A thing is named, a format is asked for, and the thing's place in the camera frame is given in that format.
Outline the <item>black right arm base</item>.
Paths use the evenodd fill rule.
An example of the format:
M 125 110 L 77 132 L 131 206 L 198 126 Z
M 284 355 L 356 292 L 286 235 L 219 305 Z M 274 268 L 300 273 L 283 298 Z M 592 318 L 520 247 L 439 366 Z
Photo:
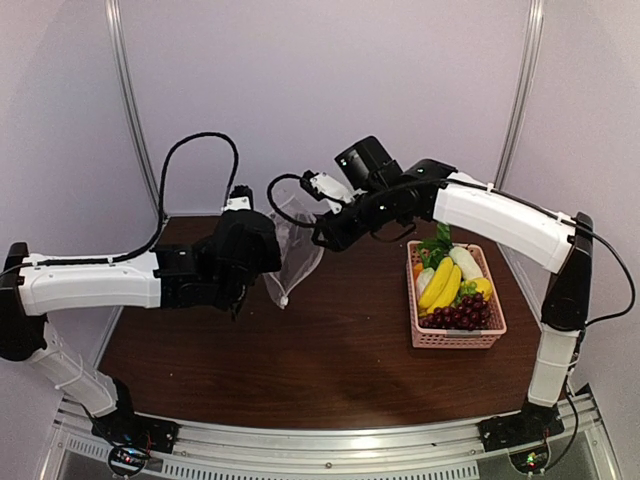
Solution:
M 485 419 L 477 428 L 485 452 L 541 444 L 565 431 L 562 420 L 555 415 L 550 420 L 540 420 L 523 412 Z

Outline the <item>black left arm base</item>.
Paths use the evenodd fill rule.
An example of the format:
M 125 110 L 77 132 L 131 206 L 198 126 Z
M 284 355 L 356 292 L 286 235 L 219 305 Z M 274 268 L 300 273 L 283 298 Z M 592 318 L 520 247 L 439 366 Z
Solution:
M 179 432 L 174 421 L 136 414 L 128 387 L 115 381 L 116 409 L 103 416 L 89 416 L 92 434 L 112 445 L 172 453 Z

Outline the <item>pink plastic basket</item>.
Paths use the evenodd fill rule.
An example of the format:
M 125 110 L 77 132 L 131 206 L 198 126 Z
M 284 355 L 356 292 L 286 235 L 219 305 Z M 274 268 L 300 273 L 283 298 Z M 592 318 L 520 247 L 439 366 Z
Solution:
M 423 243 L 407 244 L 406 279 L 415 348 L 488 349 L 507 331 L 482 248 L 473 244 L 456 247 L 477 265 L 470 280 L 454 260 L 431 267 Z

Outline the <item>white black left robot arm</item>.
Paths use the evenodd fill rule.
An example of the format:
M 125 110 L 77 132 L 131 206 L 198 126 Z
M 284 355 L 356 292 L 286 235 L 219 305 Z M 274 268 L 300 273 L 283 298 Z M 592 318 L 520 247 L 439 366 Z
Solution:
M 1 356 L 30 362 L 74 397 L 102 431 L 133 444 L 143 436 L 144 424 L 127 387 L 85 368 L 49 325 L 48 313 L 210 306 L 236 314 L 256 278 L 280 267 L 274 222 L 253 210 L 224 212 L 214 232 L 193 245 L 154 246 L 114 257 L 48 257 L 18 242 L 1 274 Z

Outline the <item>clear zip top bag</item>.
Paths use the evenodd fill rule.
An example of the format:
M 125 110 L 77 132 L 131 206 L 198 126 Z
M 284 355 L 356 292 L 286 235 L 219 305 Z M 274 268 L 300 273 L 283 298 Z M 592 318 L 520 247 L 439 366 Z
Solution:
M 274 190 L 276 205 L 287 215 L 301 223 L 315 221 L 312 213 L 293 192 L 284 188 Z M 312 242 L 312 229 L 294 225 L 275 211 L 269 213 L 276 227 L 282 266 L 278 272 L 263 274 L 271 300 L 280 309 L 289 304 L 292 291 L 319 266 L 324 249 Z

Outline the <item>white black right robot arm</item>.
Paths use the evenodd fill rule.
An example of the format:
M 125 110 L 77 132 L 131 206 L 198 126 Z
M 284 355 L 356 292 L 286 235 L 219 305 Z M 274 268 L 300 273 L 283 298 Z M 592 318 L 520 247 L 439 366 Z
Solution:
M 342 252 L 389 222 L 409 226 L 419 218 L 474 232 L 550 272 L 532 379 L 522 412 L 512 423 L 519 440 L 535 440 L 551 424 L 586 328 L 591 218 L 528 205 L 437 160 L 423 159 L 403 170 L 374 136 L 344 150 L 335 162 L 347 185 L 312 172 L 304 173 L 301 182 L 316 200 L 330 205 L 314 226 L 315 244 Z

